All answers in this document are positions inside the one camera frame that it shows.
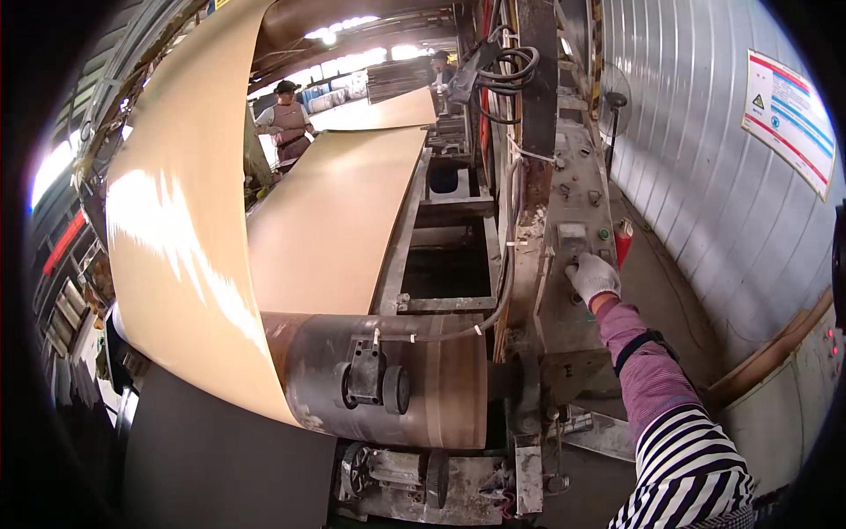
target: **worker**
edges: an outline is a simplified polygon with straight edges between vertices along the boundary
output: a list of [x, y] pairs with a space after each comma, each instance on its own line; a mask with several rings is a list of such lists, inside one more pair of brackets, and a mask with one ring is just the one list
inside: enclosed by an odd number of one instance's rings
[[661, 334], [620, 300], [617, 272], [589, 253], [564, 271], [599, 322], [636, 440], [636, 489], [608, 526], [751, 528], [755, 483], [746, 461]]
[[443, 50], [436, 52], [431, 58], [431, 68], [435, 71], [435, 82], [431, 85], [438, 89], [448, 85], [449, 80], [455, 75], [455, 67], [449, 63], [448, 58], [449, 56]]
[[298, 88], [289, 80], [280, 82], [273, 90], [277, 103], [255, 120], [255, 132], [272, 135], [279, 163], [301, 157], [311, 145], [305, 133], [316, 134], [305, 107], [294, 101]]

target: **pink sleeve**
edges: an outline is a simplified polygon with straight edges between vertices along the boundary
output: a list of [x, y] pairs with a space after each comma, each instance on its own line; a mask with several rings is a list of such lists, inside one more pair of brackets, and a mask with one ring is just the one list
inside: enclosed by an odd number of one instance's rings
[[[611, 361], [634, 337], [646, 332], [637, 309], [620, 300], [610, 300], [596, 314], [600, 339], [611, 351]], [[620, 372], [623, 403], [635, 442], [644, 429], [661, 414], [685, 404], [702, 406], [681, 367], [654, 342], [643, 344], [625, 362]]]

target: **apron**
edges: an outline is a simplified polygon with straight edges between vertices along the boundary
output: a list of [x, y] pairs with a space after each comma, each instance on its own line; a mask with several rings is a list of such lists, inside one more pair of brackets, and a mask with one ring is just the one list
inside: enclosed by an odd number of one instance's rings
[[272, 137], [280, 163], [301, 157], [311, 145], [305, 137], [305, 117], [299, 103], [292, 102], [288, 106], [274, 105], [272, 125], [283, 129]]

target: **small wheel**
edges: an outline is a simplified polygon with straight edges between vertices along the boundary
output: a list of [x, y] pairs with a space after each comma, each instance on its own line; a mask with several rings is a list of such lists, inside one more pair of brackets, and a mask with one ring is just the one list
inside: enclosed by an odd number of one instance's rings
[[349, 379], [349, 369], [352, 364], [349, 362], [339, 362], [332, 372], [332, 401], [338, 408], [346, 408], [352, 410], [359, 403], [350, 400], [347, 396], [347, 380]]
[[353, 498], [360, 498], [362, 491], [371, 484], [367, 460], [370, 449], [364, 443], [352, 443], [343, 453], [341, 461], [341, 487]]
[[411, 400], [409, 374], [402, 366], [390, 366], [382, 380], [382, 400], [391, 415], [405, 415]]
[[426, 468], [426, 505], [443, 509], [449, 487], [449, 456], [443, 450], [433, 450]]

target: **corrugated metal wall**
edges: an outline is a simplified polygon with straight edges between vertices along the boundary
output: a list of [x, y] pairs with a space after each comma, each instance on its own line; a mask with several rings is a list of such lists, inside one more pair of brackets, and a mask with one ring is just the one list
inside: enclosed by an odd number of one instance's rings
[[632, 89], [611, 178], [677, 260], [736, 365], [830, 283], [842, 153], [823, 202], [740, 128], [748, 48], [810, 78], [756, 0], [603, 7], [606, 61]]

